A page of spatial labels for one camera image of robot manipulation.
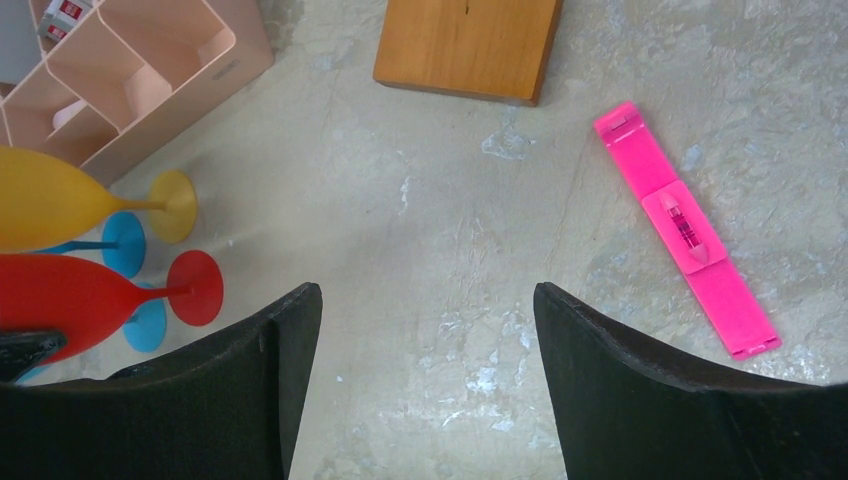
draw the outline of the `pink slider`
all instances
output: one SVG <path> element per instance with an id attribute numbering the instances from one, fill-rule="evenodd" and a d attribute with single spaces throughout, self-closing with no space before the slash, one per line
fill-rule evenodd
<path id="1" fill-rule="evenodd" d="M 780 337 L 636 106 L 612 110 L 595 130 L 730 355 L 744 360 L 779 347 Z"/>

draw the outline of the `gray object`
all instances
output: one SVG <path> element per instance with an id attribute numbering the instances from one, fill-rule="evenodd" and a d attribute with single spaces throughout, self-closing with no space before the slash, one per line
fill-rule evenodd
<path id="1" fill-rule="evenodd" d="M 41 61 L 26 0 L 0 2 L 0 83 L 17 85 Z"/>

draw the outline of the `concrete floor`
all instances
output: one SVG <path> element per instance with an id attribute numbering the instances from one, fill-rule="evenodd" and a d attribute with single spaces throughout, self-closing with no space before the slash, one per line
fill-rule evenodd
<path id="1" fill-rule="evenodd" d="M 848 3 L 567 1 L 540 107 L 371 80 L 385 0 L 260 2 L 277 64 L 116 184 L 179 168 L 178 248 L 221 264 L 210 327 L 304 281 L 325 310 L 292 478 L 557 479 L 532 292 L 553 281 L 678 348 L 848 381 Z M 732 362 L 591 129 L 632 99 L 785 346 Z M 117 334 L 39 383 L 149 358 Z"/>

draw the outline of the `small box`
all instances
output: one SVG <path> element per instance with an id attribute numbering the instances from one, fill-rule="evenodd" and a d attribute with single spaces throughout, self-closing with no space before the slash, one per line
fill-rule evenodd
<path id="1" fill-rule="evenodd" d="M 53 0 L 44 11 L 38 34 L 59 42 L 91 11 L 86 0 Z"/>

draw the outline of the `brown wooden board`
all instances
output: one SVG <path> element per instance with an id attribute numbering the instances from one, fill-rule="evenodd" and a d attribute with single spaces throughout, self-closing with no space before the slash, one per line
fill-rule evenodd
<path id="1" fill-rule="evenodd" d="M 535 106 L 561 12 L 562 0 L 389 0 L 374 79 Z"/>

